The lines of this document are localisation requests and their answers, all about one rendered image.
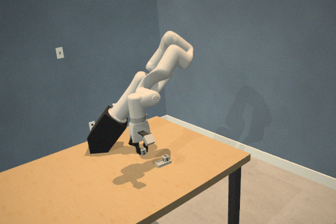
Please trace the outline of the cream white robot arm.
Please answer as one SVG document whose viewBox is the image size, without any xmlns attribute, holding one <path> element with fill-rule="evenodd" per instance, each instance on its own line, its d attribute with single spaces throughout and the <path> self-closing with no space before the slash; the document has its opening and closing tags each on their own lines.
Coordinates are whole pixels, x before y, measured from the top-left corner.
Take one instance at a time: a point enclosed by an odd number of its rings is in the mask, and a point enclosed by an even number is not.
<svg viewBox="0 0 336 224">
<path fill-rule="evenodd" d="M 170 81 L 176 66 L 186 70 L 193 60 L 193 47 L 178 34 L 168 31 L 162 37 L 159 48 L 146 65 L 149 74 L 140 71 L 109 114 L 125 123 L 130 114 L 134 124 L 146 121 L 145 108 L 160 102 L 160 92 Z M 129 107 L 128 107 L 129 106 Z"/>
</svg>

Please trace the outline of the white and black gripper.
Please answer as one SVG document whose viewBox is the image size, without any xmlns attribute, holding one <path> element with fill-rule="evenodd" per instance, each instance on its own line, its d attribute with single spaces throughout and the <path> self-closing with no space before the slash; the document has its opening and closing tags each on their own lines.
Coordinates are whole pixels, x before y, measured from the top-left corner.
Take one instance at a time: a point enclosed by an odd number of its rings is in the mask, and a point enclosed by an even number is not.
<svg viewBox="0 0 336 224">
<path fill-rule="evenodd" d="M 151 133 L 147 119 L 145 122 L 139 123 L 139 124 L 134 124 L 134 123 L 129 122 L 129 139 L 130 140 L 128 144 L 135 146 L 136 152 L 139 155 L 141 155 L 141 149 L 139 147 L 139 142 L 143 141 L 142 136 L 138 134 L 138 132 L 140 131 Z M 148 146 L 146 146 L 145 142 L 143 143 L 143 147 L 146 148 L 146 152 L 148 152 Z"/>
</svg>

